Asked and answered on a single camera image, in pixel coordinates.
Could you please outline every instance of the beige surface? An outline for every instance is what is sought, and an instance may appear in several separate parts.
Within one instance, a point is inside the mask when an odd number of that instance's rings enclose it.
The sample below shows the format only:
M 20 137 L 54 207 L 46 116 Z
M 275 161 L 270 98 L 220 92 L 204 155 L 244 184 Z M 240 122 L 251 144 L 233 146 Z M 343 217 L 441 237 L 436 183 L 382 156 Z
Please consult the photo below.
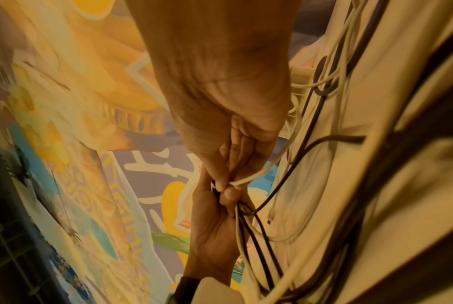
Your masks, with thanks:
M 369 47 L 350 79 L 343 101 L 345 110 L 341 133 L 366 134 L 371 124 L 383 114 L 385 106 L 398 98 L 395 93 L 405 81 L 402 78 L 405 76 L 400 71 L 408 64 L 409 58 L 422 51 L 416 48 L 416 38 L 435 14 L 439 1 L 442 0 L 390 0 Z M 338 0 L 323 40 L 324 46 L 320 49 L 321 54 L 325 54 L 335 41 L 349 4 L 348 0 Z M 375 0 L 368 3 L 362 17 L 362 30 L 375 4 Z M 437 44 L 452 31 L 453 18 Z M 401 125 L 452 82 L 453 57 L 419 91 L 408 107 Z M 318 99 L 314 94 L 305 117 L 314 110 L 313 105 Z M 329 134 L 333 111 L 333 102 L 329 100 L 311 140 Z M 303 126 L 300 138 L 305 135 L 307 126 Z M 295 148 L 298 148 L 300 142 L 301 140 L 297 140 Z M 303 246 L 308 244 L 309 235 L 327 224 L 323 218 L 332 211 L 334 202 L 338 200 L 339 189 L 355 170 L 355 165 L 359 162 L 358 150 L 356 146 L 339 144 L 325 193 L 309 227 L 294 244 L 275 246 L 283 268 L 287 268 Z M 365 230 L 370 232 L 363 236 L 366 243 L 337 303 L 353 299 L 453 229 L 453 156 L 447 154 L 451 151 L 453 140 L 442 140 L 429 146 L 383 189 L 373 216 L 365 224 Z M 275 221 L 267 228 L 269 234 L 284 234 L 298 225 L 303 210 L 308 208 L 312 197 L 324 185 L 331 162 L 329 155 L 327 144 L 313 149 L 283 186 L 278 197 Z M 278 172 L 283 172 L 284 165 L 283 162 Z M 295 285 L 298 286 L 309 278 L 325 246 L 326 239 L 296 278 Z M 262 272 L 257 261 L 253 262 L 253 267 L 256 273 Z M 453 303 L 453 289 L 432 297 L 425 303 L 445 302 Z

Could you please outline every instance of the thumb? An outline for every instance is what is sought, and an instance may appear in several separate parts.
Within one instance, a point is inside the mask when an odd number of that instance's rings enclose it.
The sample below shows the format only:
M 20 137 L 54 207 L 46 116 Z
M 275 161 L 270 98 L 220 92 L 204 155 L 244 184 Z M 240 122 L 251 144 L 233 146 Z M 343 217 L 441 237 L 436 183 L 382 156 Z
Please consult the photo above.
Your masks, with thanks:
M 220 151 L 216 151 L 213 154 L 198 154 L 197 156 L 202 161 L 208 174 L 215 181 L 216 189 L 219 192 L 223 192 L 228 185 L 230 173 Z

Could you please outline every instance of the colorful mural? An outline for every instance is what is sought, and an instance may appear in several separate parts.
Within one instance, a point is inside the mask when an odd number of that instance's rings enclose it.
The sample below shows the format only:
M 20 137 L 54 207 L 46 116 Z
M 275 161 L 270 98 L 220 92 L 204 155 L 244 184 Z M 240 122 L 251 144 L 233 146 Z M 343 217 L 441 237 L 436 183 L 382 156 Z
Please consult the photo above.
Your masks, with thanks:
M 81 268 L 88 302 L 165 301 L 188 257 L 201 163 L 122 0 L 0 0 L 0 152 L 11 168 L 27 160 L 38 200 L 75 241 L 61 259 Z M 254 201 L 276 169 L 251 183 Z M 239 260 L 233 288 L 242 273 Z

